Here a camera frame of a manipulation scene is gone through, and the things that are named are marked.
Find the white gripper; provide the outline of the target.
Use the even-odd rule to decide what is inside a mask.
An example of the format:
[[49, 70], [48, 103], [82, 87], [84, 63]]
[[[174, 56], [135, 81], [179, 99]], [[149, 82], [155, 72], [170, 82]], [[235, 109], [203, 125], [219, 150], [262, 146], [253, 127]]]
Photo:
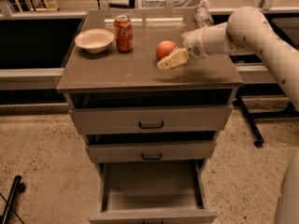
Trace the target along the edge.
[[214, 54], [226, 54], [229, 51], [226, 22], [185, 32], [181, 37], [184, 49], [174, 49], [169, 55], [157, 62], [159, 69], [167, 70], [185, 64], [189, 55], [197, 60], [205, 59]]

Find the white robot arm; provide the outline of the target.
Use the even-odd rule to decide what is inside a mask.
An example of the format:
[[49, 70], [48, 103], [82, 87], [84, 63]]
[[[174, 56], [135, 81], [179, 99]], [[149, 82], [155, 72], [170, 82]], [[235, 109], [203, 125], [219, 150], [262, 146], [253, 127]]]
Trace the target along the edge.
[[[227, 22], [184, 33], [183, 47], [157, 62], [166, 70], [190, 58], [213, 54], [255, 53], [299, 111], [299, 50], [281, 39], [255, 7], [235, 10]], [[292, 155], [283, 177], [274, 224], [299, 224], [299, 150]]]

